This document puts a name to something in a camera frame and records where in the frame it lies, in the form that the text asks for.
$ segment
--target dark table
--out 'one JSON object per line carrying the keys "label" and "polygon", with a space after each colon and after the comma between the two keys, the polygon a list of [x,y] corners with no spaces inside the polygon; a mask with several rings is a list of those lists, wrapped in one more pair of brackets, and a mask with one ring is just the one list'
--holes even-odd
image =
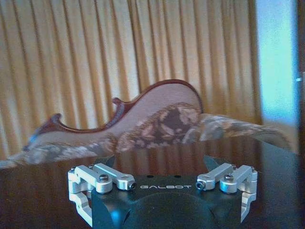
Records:
{"label": "dark table", "polygon": [[[241,228],[305,228],[305,171],[298,155],[250,137],[138,150],[116,157],[133,175],[206,173],[204,154],[259,172],[257,200]],[[0,228],[90,228],[68,198],[67,172],[95,157],[0,170]]]}

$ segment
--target wall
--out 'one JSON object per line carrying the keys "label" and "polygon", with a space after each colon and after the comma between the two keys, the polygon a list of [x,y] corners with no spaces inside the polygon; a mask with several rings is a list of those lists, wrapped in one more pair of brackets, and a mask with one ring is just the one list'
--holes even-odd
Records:
{"label": "wall", "polygon": [[256,0],[264,125],[280,128],[298,151],[297,8],[294,0]]}

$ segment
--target screw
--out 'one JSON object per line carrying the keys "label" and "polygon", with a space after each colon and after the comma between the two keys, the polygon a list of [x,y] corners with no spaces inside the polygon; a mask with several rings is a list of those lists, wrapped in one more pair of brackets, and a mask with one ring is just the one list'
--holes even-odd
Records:
{"label": "screw", "polygon": [[135,182],[131,183],[129,185],[129,190],[134,190],[136,186],[137,186],[137,184]]}
{"label": "screw", "polygon": [[225,181],[233,181],[233,179],[234,179],[234,177],[230,173],[224,175],[224,180]]}
{"label": "screw", "polygon": [[204,183],[204,182],[198,181],[198,182],[196,183],[196,188],[197,188],[197,189],[203,190],[204,187],[205,187],[205,183]]}
{"label": "screw", "polygon": [[106,182],[106,181],[108,181],[108,175],[107,174],[102,174],[102,175],[100,175],[100,181],[103,181],[103,182]]}

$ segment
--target floral upholstery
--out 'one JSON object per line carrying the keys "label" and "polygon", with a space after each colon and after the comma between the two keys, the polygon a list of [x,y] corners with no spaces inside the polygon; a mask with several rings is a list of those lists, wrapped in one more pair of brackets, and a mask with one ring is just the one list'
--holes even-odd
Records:
{"label": "floral upholstery", "polygon": [[116,152],[180,143],[187,131],[197,125],[199,114],[200,111],[190,104],[172,104],[140,121],[133,130],[123,133]]}
{"label": "floral upholstery", "polygon": [[223,137],[251,135],[272,145],[291,150],[289,141],[274,127],[243,122],[222,115],[201,114],[198,127],[191,128],[185,135],[183,143],[206,141]]}
{"label": "floral upholstery", "polygon": [[32,150],[10,156],[6,161],[0,161],[0,167],[14,167],[25,164],[40,164],[88,156],[109,156],[114,154],[117,139],[114,135],[99,139],[96,142],[70,146],[66,144],[48,143]]}

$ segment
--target hex bolt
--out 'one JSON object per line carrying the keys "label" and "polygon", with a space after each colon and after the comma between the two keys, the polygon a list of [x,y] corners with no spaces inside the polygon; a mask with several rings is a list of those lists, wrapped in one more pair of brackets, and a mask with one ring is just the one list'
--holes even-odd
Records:
{"label": "hex bolt", "polygon": [[103,181],[103,182],[106,182],[106,181],[108,181],[108,175],[107,174],[102,174],[102,175],[100,175],[100,181]]}
{"label": "hex bolt", "polygon": [[225,174],[224,175],[224,180],[225,181],[233,181],[234,177],[231,173]]}
{"label": "hex bolt", "polygon": [[199,189],[199,190],[203,190],[205,188],[205,183],[202,182],[202,181],[198,181],[196,183],[196,188]]}

